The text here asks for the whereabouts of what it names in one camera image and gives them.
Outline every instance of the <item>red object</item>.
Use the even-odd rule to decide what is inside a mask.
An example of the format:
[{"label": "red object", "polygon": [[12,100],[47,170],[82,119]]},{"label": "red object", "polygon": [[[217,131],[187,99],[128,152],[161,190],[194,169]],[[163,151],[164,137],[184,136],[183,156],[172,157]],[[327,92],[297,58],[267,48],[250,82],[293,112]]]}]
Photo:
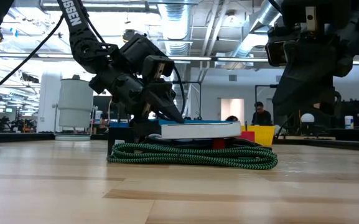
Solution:
[{"label": "red object", "polygon": [[225,140],[224,139],[213,139],[212,140],[212,149],[225,149]]},{"label": "red object", "polygon": [[241,136],[239,136],[239,138],[255,142],[255,132],[254,131],[243,131],[241,133]]}]

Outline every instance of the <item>coiled rope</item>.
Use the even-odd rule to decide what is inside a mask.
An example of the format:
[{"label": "coiled rope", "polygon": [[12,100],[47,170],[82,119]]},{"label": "coiled rope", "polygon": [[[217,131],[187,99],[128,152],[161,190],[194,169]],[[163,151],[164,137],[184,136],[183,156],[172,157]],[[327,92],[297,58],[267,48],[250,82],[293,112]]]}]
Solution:
[{"label": "coiled rope", "polygon": [[107,161],[127,164],[187,164],[267,170],[277,165],[277,155],[270,149],[251,146],[212,150],[122,143],[115,145]]}]

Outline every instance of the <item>person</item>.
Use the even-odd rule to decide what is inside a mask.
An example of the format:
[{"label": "person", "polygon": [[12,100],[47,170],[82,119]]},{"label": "person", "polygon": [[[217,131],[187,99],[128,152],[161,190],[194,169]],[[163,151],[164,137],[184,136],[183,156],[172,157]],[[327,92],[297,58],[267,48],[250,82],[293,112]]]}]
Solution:
[{"label": "person", "polygon": [[255,103],[256,112],[253,115],[252,125],[270,126],[272,124],[271,114],[264,110],[264,104],[262,102]]},{"label": "person", "polygon": [[236,116],[229,116],[226,121],[239,121],[239,119]]}]

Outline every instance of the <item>silver duct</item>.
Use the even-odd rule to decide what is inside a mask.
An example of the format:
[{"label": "silver duct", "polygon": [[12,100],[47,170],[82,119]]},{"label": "silver duct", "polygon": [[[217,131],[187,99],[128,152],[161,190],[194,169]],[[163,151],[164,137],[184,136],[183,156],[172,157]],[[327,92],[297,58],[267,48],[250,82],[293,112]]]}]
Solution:
[{"label": "silver duct", "polygon": [[[276,0],[276,2],[281,5],[283,0]],[[279,12],[272,6],[272,4],[265,0],[262,5],[261,9],[252,14],[247,16],[247,19],[243,25],[243,32],[245,34],[245,38],[242,43],[238,46],[238,48],[232,53],[232,57],[239,57],[245,58],[249,54],[249,52],[255,46],[255,43],[251,41],[252,36],[249,34],[264,26],[269,26],[275,18],[279,16]],[[235,67],[236,63],[228,63],[225,68],[233,68]]]},{"label": "silver duct", "polygon": [[[168,40],[184,40],[188,37],[190,29],[190,6],[183,4],[159,4],[160,15],[162,17],[162,33]],[[183,42],[166,42],[166,54],[168,56],[181,56],[189,54],[189,44]],[[182,81],[186,80],[190,73],[187,71],[186,64],[177,63],[176,67],[181,75]],[[178,85],[174,85],[175,97],[178,109],[182,108],[182,95]]]},{"label": "silver duct", "polygon": [[[141,12],[158,14],[157,6],[147,1],[82,0],[88,12]],[[60,11],[57,0],[40,0],[43,11]]]}]

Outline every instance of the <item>wooden floor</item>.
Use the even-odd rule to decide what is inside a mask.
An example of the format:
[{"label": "wooden floor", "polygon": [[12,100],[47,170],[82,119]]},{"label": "wooden floor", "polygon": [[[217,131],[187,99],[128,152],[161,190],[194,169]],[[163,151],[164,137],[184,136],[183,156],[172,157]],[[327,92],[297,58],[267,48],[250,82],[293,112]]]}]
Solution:
[{"label": "wooden floor", "polygon": [[0,223],[359,224],[359,151],[276,146],[255,171],[106,164],[106,145],[0,144]]}]

